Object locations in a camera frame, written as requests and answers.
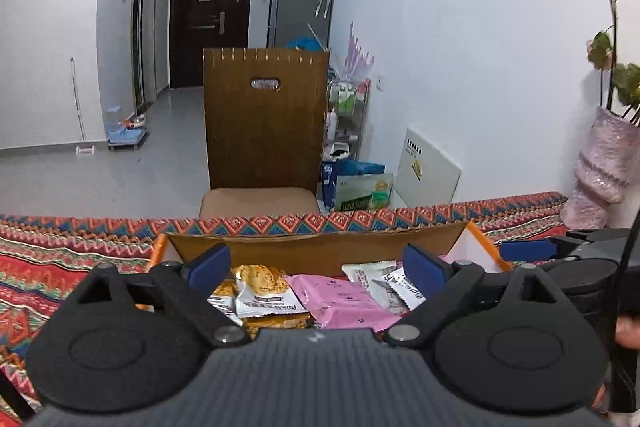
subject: green package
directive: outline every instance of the green package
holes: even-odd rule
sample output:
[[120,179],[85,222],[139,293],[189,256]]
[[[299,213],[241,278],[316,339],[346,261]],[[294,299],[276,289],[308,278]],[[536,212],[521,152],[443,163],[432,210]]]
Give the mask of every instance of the green package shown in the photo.
[[349,212],[386,208],[389,206],[393,183],[393,174],[338,176],[335,184],[335,209]]

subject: finger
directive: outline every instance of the finger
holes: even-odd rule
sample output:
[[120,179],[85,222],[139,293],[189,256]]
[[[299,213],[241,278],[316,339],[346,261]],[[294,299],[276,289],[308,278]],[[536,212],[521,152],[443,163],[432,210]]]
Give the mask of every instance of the finger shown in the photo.
[[607,392],[607,388],[604,385],[602,385],[598,390],[598,394],[596,395],[596,399],[593,401],[592,407],[597,408],[602,405],[602,401],[604,400],[604,396],[606,392]]
[[616,323],[616,342],[629,349],[640,349],[640,321],[619,317]]

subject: chair back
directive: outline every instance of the chair back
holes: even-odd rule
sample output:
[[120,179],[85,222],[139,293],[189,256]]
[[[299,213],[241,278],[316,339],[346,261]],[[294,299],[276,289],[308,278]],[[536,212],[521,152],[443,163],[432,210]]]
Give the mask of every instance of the chair back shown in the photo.
[[316,193],[328,64],[322,52],[205,50],[212,189],[300,187]]

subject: white snack package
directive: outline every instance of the white snack package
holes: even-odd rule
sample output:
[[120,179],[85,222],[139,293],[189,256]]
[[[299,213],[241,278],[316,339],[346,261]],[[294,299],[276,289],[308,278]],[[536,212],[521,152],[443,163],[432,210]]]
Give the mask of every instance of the white snack package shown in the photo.
[[388,285],[389,288],[400,296],[411,311],[415,310],[424,302],[424,296],[418,291],[418,288],[406,278],[406,275],[404,275],[403,266],[391,273],[376,278],[375,281]]
[[342,271],[351,282],[364,286],[373,297],[373,300],[385,310],[395,315],[402,315],[409,311],[404,301],[399,298],[398,294],[388,284],[377,280],[388,273],[394,272],[397,268],[397,261],[342,265]]
[[207,299],[207,302],[214,308],[219,309],[228,318],[233,320],[238,326],[242,326],[242,320],[236,315],[236,307],[234,306],[235,297],[211,295]]
[[234,271],[238,284],[236,315],[239,318],[306,313],[280,270],[245,265]]

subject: door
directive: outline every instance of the door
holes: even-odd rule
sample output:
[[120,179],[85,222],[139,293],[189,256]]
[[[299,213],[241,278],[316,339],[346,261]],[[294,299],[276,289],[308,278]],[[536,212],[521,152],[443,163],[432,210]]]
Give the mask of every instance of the door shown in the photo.
[[133,0],[133,95],[136,102],[136,114],[145,110],[145,76],[142,66],[142,15],[143,0]]
[[245,48],[250,0],[171,0],[171,87],[202,86],[205,48]]

